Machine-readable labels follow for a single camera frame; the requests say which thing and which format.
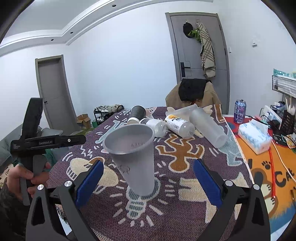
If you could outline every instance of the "door frame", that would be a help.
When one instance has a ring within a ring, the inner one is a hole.
[[[223,33],[223,28],[220,22],[220,19],[218,17],[217,13],[208,13],[208,12],[166,12],[165,16],[168,22],[168,29],[170,32],[170,39],[172,42],[172,48],[173,48],[173,55],[174,55],[174,62],[175,62],[175,68],[176,68],[176,77],[177,77],[177,83],[180,83],[182,80],[181,77],[181,69],[180,69],[180,61],[179,61],[179,55],[178,55],[178,49],[177,49],[177,41],[175,38],[175,33],[174,33],[174,28],[173,28],[173,23],[171,20],[172,16],[180,16],[180,15],[203,15],[203,16],[211,16],[211,17],[216,17],[221,29],[222,33],[222,39],[223,39],[223,44],[224,44],[224,50],[225,50],[225,56],[226,56],[226,69],[227,69],[227,111],[229,111],[229,98],[230,98],[230,77],[229,77],[229,61],[228,61],[228,51],[227,51],[227,46],[226,46],[226,41]]]
[[[74,127],[77,126],[76,130],[80,130],[79,126],[77,125],[77,116],[76,116],[76,113],[75,113],[75,110],[74,110],[74,106],[73,106],[73,103],[72,103],[72,99],[71,99],[71,95],[70,95],[70,91],[69,91],[69,87],[68,87],[68,82],[67,82],[67,77],[66,77],[66,70],[65,70],[65,65],[64,65],[64,55],[63,54],[62,55],[57,55],[57,56],[46,57],[46,58],[36,58],[35,59],[36,78],[37,78],[37,85],[38,85],[39,95],[40,95],[41,98],[44,98],[43,93],[42,93],[40,78],[39,78],[38,64],[41,63],[41,62],[48,61],[48,60],[53,60],[53,59],[60,59],[61,60],[62,70],[63,70],[63,75],[64,75],[64,81],[65,81],[64,83],[65,83],[65,86],[66,86],[66,94],[67,94],[67,97],[68,97],[69,103],[70,103],[70,113],[71,113],[71,117],[72,117],[72,122],[73,122]],[[51,129],[53,129],[53,125],[52,125],[52,122],[50,120],[50,116],[49,116],[49,113],[48,113],[48,111],[46,109],[46,105],[45,105],[44,102],[43,102],[43,110],[44,110],[44,113],[45,113],[45,116],[46,116],[49,127]]]

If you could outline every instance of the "silver screw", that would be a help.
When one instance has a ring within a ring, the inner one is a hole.
[[[225,181],[226,186],[231,187],[233,185],[233,182],[230,180]]]
[[[43,184],[40,184],[40,185],[37,187],[38,190],[42,190],[43,188],[44,188],[44,185],[43,185]]]
[[[72,182],[71,181],[66,181],[65,184],[64,184],[66,187],[70,187],[72,185]]]
[[[254,188],[255,190],[259,190],[259,189],[260,189],[259,185],[257,185],[257,184],[254,184],[253,188]]]

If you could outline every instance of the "hand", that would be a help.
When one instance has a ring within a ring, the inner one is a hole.
[[[47,162],[45,164],[45,168],[50,169],[50,167],[50,163]],[[20,191],[20,177],[31,180],[31,183],[35,185],[28,188],[28,193],[33,198],[36,188],[39,184],[43,184],[47,187],[46,181],[49,179],[49,173],[42,172],[38,176],[34,177],[31,171],[27,170],[23,166],[19,166],[18,164],[14,168],[10,169],[7,175],[6,185],[11,193],[13,193],[19,200],[22,200],[22,193]]]

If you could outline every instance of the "purple beverage can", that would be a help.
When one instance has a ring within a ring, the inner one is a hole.
[[[242,124],[246,115],[247,104],[244,100],[237,100],[234,105],[234,122]]]

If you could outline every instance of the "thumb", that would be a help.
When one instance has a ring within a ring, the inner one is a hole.
[[[34,174],[29,171],[28,169],[26,169],[23,166],[20,165],[16,165],[14,168],[10,169],[8,172],[8,175],[11,178],[25,178],[25,179],[32,179],[34,177]]]

